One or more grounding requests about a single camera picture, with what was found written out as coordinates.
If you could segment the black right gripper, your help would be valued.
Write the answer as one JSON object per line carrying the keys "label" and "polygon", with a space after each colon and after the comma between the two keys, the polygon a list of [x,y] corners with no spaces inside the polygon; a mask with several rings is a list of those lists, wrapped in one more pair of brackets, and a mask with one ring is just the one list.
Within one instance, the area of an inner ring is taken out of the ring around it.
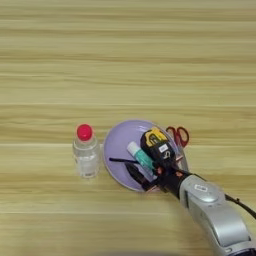
{"label": "black right gripper", "polygon": [[[176,163],[179,163],[184,159],[185,155],[181,154],[176,157]],[[137,183],[139,183],[144,190],[148,190],[150,188],[150,182],[133,163],[126,162],[125,166],[129,175]],[[171,193],[176,198],[180,198],[181,184],[186,178],[191,175],[191,173],[181,170],[177,164],[171,164],[167,168],[164,168],[163,166],[155,163],[154,167],[154,173],[156,175],[154,185],[157,186],[161,191],[165,193]]]}

